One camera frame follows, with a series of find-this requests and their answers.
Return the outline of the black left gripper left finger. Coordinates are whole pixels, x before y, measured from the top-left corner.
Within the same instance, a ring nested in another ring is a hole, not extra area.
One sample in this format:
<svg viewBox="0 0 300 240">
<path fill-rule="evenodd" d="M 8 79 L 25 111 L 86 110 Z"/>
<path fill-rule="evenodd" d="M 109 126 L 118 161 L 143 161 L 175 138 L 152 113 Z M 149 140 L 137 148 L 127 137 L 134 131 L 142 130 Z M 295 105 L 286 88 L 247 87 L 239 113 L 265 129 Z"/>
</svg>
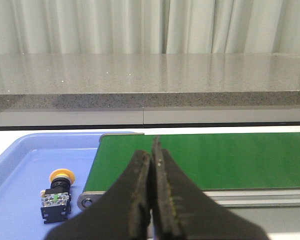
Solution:
<svg viewBox="0 0 300 240">
<path fill-rule="evenodd" d="M 126 169 L 90 207 L 52 229 L 47 240 L 146 240 L 150 224 L 148 175 L 151 157 L 134 152 Z"/>
</svg>

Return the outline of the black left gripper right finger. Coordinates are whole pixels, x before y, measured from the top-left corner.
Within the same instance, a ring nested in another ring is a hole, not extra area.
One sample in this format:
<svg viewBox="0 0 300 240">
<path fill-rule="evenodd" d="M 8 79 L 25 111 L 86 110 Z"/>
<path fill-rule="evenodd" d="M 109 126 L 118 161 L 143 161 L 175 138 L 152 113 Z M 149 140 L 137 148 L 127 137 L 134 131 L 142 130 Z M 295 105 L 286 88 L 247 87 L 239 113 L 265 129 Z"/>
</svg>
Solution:
<svg viewBox="0 0 300 240">
<path fill-rule="evenodd" d="M 160 138 L 151 148 L 153 223 L 160 240 L 266 240 L 258 225 L 204 194 L 181 170 Z"/>
</svg>

